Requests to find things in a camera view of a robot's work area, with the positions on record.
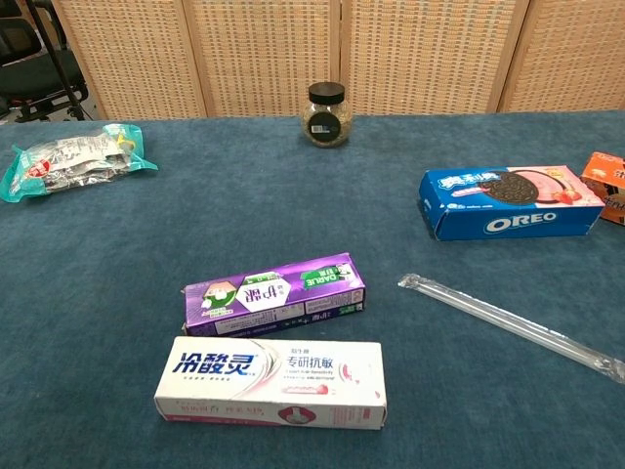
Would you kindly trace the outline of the white pink toothpaste box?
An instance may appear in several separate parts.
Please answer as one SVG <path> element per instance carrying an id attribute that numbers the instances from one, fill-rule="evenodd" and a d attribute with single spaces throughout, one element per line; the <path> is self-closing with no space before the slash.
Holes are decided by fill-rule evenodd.
<path id="1" fill-rule="evenodd" d="M 376 342 L 175 339 L 154 394 L 167 421 L 380 430 Z"/>

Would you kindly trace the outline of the blue table mat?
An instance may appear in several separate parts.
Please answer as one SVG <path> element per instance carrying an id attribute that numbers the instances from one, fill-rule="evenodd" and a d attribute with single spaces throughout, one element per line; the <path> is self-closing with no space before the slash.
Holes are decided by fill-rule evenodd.
<path id="1" fill-rule="evenodd" d="M 0 469 L 625 469 L 625 386 L 398 286 L 437 280 L 625 361 L 625 227 L 439 242 L 429 169 L 625 158 L 625 111 L 149 121 L 141 171 L 0 201 Z M 380 431 L 177 424 L 153 394 L 190 283 L 349 252 L 363 312 L 286 339 L 382 345 Z"/>

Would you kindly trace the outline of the purple toothpaste box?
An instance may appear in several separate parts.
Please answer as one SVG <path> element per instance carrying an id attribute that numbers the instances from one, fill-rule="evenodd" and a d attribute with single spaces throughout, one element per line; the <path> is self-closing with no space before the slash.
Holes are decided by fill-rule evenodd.
<path id="1" fill-rule="evenodd" d="M 364 308 L 366 285 L 348 252 L 189 284 L 183 332 L 256 337 Z"/>

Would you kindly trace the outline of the glass jar with black lid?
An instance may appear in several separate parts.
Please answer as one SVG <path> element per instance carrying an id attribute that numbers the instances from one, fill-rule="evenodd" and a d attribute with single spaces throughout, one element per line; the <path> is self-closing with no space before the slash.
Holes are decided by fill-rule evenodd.
<path id="1" fill-rule="evenodd" d="M 302 128 L 314 145 L 321 148 L 342 145 L 351 133 L 352 121 L 352 107 L 341 83 L 324 81 L 309 87 Z"/>

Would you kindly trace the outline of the blue pink Oreo box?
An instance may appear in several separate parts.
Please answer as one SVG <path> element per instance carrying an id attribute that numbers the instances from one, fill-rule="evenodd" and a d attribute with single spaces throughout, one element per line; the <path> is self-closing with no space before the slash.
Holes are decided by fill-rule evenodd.
<path id="1" fill-rule="evenodd" d="M 428 170 L 419 197 L 443 241 L 585 235 L 604 209 L 565 165 Z"/>

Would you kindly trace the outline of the black tripod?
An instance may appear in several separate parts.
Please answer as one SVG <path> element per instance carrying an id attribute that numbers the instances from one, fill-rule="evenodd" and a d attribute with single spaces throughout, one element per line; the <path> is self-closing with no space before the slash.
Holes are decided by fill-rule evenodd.
<path id="1" fill-rule="evenodd" d="M 62 83 L 63 89 L 67 97 L 69 98 L 69 101 L 71 103 L 71 106 L 69 107 L 69 109 L 79 121 L 83 121 L 85 119 L 85 115 L 84 115 L 84 110 L 82 108 L 82 105 L 80 104 L 80 102 L 78 101 L 78 99 L 76 98 L 76 96 L 74 95 L 72 91 L 71 84 L 66 74 L 64 73 L 62 62 L 59 60 L 56 54 L 56 49 L 54 48 L 52 41 L 50 40 L 50 37 L 48 36 L 47 31 L 45 30 L 45 26 L 36 11 L 34 0 L 24 0 L 24 1 L 25 1 L 26 7 L 29 13 L 31 14 L 35 22 L 36 28 L 46 47 L 48 55 L 56 69 L 57 75 Z"/>

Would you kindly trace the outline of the black office chair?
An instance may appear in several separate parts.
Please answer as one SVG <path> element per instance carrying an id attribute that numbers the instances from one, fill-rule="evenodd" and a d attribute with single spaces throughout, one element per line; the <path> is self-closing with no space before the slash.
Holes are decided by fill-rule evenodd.
<path id="1" fill-rule="evenodd" d="M 34 0 L 74 95 L 82 105 L 87 83 L 52 0 Z M 0 119 L 15 111 L 17 123 L 48 121 L 71 103 L 24 0 L 0 0 Z"/>

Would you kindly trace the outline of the teal silver snack packet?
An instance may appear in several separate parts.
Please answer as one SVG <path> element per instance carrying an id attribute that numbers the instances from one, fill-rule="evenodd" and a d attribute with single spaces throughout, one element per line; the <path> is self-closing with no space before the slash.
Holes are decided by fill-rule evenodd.
<path id="1" fill-rule="evenodd" d="M 131 124 L 110 123 L 98 133 L 13 151 L 16 157 L 0 179 L 0 199 L 9 203 L 158 169 L 145 158 L 142 129 Z"/>

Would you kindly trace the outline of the clear wrapped straw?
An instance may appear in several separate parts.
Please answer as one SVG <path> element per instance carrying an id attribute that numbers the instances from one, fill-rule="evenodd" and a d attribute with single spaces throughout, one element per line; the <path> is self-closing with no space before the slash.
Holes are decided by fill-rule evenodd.
<path id="1" fill-rule="evenodd" d="M 555 330 L 416 274 L 404 275 L 397 285 L 498 326 L 625 385 L 625 362 L 591 349 Z"/>

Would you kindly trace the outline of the wicker folding screen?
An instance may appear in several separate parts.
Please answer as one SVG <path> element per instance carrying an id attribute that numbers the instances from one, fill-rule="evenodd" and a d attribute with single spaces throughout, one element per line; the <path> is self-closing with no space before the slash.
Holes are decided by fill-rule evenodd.
<path id="1" fill-rule="evenodd" d="M 100 115 L 625 110 L 625 0 L 53 0 Z"/>

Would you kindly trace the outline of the orange biscuit box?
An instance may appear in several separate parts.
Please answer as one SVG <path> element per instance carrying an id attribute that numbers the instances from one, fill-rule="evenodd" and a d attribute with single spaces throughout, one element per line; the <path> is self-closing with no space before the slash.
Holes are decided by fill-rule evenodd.
<path id="1" fill-rule="evenodd" d="M 601 217 L 625 226 L 625 159 L 594 151 L 581 180 L 604 202 Z"/>

